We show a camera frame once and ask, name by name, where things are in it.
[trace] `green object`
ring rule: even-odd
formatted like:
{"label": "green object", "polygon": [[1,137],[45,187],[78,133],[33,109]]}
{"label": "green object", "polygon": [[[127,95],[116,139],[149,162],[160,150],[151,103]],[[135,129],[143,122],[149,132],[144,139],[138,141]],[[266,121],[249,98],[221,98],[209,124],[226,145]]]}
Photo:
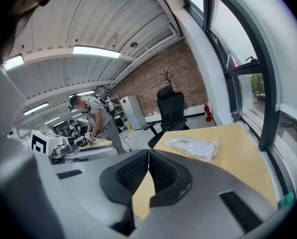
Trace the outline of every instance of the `green object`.
{"label": "green object", "polygon": [[290,205],[293,201],[294,201],[294,194],[288,193],[287,195],[284,196],[283,199],[280,199],[278,201],[278,210],[282,209],[285,206]]}

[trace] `black office chair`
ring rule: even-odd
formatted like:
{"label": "black office chair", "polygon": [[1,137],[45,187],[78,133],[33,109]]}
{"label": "black office chair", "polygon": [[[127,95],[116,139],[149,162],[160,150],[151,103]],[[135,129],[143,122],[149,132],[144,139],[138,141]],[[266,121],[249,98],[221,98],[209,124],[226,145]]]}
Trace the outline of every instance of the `black office chair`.
{"label": "black office chair", "polygon": [[147,124],[143,129],[149,128],[155,136],[148,142],[149,147],[154,148],[162,135],[167,131],[187,130],[189,127],[184,119],[184,95],[181,92],[174,92],[171,85],[160,89],[157,93],[157,105],[162,118],[162,131],[157,133],[154,129],[156,122]]}

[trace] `ceiling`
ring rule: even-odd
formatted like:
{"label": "ceiling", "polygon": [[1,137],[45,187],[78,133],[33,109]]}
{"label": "ceiling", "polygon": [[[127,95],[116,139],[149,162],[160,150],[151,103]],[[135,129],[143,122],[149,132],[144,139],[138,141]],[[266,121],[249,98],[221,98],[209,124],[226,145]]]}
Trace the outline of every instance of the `ceiling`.
{"label": "ceiling", "polygon": [[[7,72],[27,98],[15,126],[38,128],[57,116],[69,119],[70,94],[109,84],[148,50],[174,35],[175,24],[163,0],[51,0],[39,7],[23,31],[19,28],[10,54],[22,54],[26,62]],[[138,43],[136,48],[130,47],[133,42]],[[52,57],[74,45],[119,51],[129,59],[73,57],[72,53]],[[46,52],[51,56],[42,55],[38,62],[26,60]],[[49,106],[22,114],[44,102]]]}

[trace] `fluorescent light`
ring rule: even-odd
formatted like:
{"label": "fluorescent light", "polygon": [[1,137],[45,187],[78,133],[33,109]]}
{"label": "fluorescent light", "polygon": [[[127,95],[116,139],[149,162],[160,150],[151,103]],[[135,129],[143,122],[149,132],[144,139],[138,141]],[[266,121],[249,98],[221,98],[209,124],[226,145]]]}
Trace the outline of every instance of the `fluorescent light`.
{"label": "fluorescent light", "polygon": [[120,56],[120,52],[86,46],[74,46],[73,54],[97,55],[110,58],[118,58]]}
{"label": "fluorescent light", "polygon": [[81,114],[82,114],[82,113],[80,113],[80,114],[77,114],[77,115],[75,115],[75,116],[72,116],[72,117],[74,118],[74,117],[80,116]]}
{"label": "fluorescent light", "polygon": [[19,66],[19,65],[23,65],[24,61],[21,55],[16,56],[14,58],[10,58],[7,61],[4,62],[4,68],[5,70],[10,70],[13,67]]}
{"label": "fluorescent light", "polygon": [[56,124],[56,125],[54,125],[54,126],[60,125],[61,123],[64,123],[64,121],[61,121],[61,122],[59,122],[58,124]]}
{"label": "fluorescent light", "polygon": [[91,91],[87,91],[87,92],[82,92],[82,93],[78,93],[78,94],[74,94],[74,95],[71,95],[71,97],[77,95],[77,96],[84,96],[84,95],[88,95],[88,94],[93,94],[95,91],[94,90],[91,90]]}
{"label": "fluorescent light", "polygon": [[54,120],[57,120],[57,119],[59,119],[60,117],[56,117],[56,118],[54,118],[54,119],[52,119],[52,120],[49,120],[48,122],[46,122],[45,124],[48,124],[48,123],[50,123],[50,122],[53,122]]}
{"label": "fluorescent light", "polygon": [[49,105],[48,103],[41,104],[41,105],[39,105],[39,106],[36,106],[36,107],[34,107],[34,108],[32,108],[32,109],[29,109],[29,110],[25,111],[25,112],[23,113],[23,115],[31,114],[31,113],[33,113],[33,112],[35,112],[35,111],[37,111],[37,110],[39,110],[39,109],[42,109],[43,107],[46,107],[46,106],[48,106],[48,105]]}

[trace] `brick wall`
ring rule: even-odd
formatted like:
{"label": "brick wall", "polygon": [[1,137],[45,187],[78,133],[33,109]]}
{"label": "brick wall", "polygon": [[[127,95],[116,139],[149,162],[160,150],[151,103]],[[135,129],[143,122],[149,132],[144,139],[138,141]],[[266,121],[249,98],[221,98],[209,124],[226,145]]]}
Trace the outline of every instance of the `brick wall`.
{"label": "brick wall", "polygon": [[159,113],[156,94],[159,89],[168,85],[163,78],[164,70],[174,74],[172,85],[182,92],[188,107],[207,103],[207,93],[193,54],[185,40],[160,51],[158,54],[139,65],[111,90],[120,98],[136,95],[144,116]]}

